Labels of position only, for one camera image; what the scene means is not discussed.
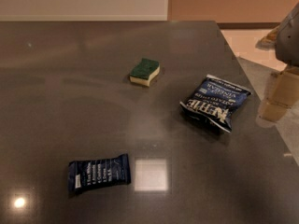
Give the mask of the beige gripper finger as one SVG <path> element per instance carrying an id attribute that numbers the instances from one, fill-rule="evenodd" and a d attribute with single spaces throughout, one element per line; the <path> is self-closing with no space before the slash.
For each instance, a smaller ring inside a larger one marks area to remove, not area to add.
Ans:
<path id="1" fill-rule="evenodd" d="M 278 35 L 278 27 L 272 29 L 266 36 L 261 39 L 261 44 L 263 46 L 272 46 L 276 43 Z"/>
<path id="2" fill-rule="evenodd" d="M 279 121 L 298 101 L 299 67 L 287 66 L 283 71 L 270 75 L 259 106 L 259 117 Z"/>

